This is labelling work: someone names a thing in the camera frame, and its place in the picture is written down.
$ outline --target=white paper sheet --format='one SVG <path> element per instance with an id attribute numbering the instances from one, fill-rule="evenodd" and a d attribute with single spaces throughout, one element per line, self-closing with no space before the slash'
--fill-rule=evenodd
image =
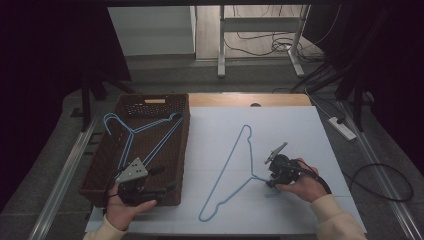
<path id="1" fill-rule="evenodd" d="M 279 193 L 263 181 L 251 180 L 222 205 L 208 222 L 198 215 L 211 192 L 244 125 L 252 129 L 254 173 L 269 178 L 264 161 L 283 142 L 280 152 L 302 157 L 318 168 L 341 207 L 356 218 L 365 231 L 334 152 L 315 107 L 192 107 L 186 150 L 182 201 L 175 207 L 156 207 L 137 216 L 130 232 L 158 235 L 284 235 L 314 234 L 316 219 L 309 203 L 290 193 Z M 250 175 L 250 151 L 246 128 L 204 211 L 208 217 Z M 102 222 L 94 209 L 86 231 Z"/>

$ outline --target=hand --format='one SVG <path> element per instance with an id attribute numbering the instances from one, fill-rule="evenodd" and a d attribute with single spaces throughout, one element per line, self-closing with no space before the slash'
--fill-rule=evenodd
<path id="1" fill-rule="evenodd" d="M 131 207 L 125 205 L 121 198 L 116 195 L 118 192 L 118 184 L 115 184 L 112 189 L 109 190 L 109 201 L 107 204 L 106 219 L 116 229 L 125 231 L 134 217 L 142 212 L 146 212 L 156 205 L 156 200 L 151 200 L 142 203 L 138 206 Z"/>
<path id="2" fill-rule="evenodd" d="M 300 167 L 308 170 L 313 170 L 316 174 L 318 174 L 318 169 L 306 166 L 303 159 L 299 159 L 299 165 Z M 300 173 L 299 179 L 293 183 L 293 184 L 277 184 L 276 188 L 285 191 L 285 192 L 291 192 L 296 194 L 301 199 L 312 203 L 313 201 L 317 200 L 318 198 L 327 195 L 327 192 L 325 191 L 324 187 L 316 181 L 314 178 L 312 178 L 310 175 L 306 173 Z"/>

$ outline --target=dark brown basket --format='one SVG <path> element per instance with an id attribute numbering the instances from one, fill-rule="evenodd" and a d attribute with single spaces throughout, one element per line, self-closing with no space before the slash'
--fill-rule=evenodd
<path id="1" fill-rule="evenodd" d="M 158 151 L 147 170 L 163 165 L 165 172 L 149 178 L 146 189 L 163 188 L 170 182 L 176 183 L 175 190 L 166 194 L 161 206 L 176 206 L 181 202 L 181 190 L 184 173 L 184 158 L 190 125 L 188 94 L 126 94 L 121 95 L 114 113 L 132 129 L 160 119 L 168 118 L 172 113 L 182 113 L 184 120 Z M 177 119 L 163 122 L 135 134 L 128 162 L 137 157 L 144 160 L 163 136 L 175 125 Z M 116 173 L 119 160 L 129 133 L 116 120 L 108 121 L 111 132 L 103 134 L 92 163 L 83 179 L 79 193 L 96 207 L 105 207 L 104 193 L 108 181 Z"/>

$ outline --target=wooden table surface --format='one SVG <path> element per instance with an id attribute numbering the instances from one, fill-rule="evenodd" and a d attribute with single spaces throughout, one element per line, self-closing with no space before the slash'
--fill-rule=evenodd
<path id="1" fill-rule="evenodd" d="M 190 93 L 191 107 L 311 106 L 305 94 Z"/>

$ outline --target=power strip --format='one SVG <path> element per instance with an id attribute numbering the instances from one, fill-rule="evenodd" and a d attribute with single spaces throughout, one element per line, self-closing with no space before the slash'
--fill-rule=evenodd
<path id="1" fill-rule="evenodd" d="M 337 123 L 337 118 L 332 117 L 328 119 L 328 122 L 333 126 L 343 137 L 345 137 L 348 141 L 352 141 L 356 138 L 356 135 L 350 131 L 349 128 L 346 127 L 343 123 Z"/>

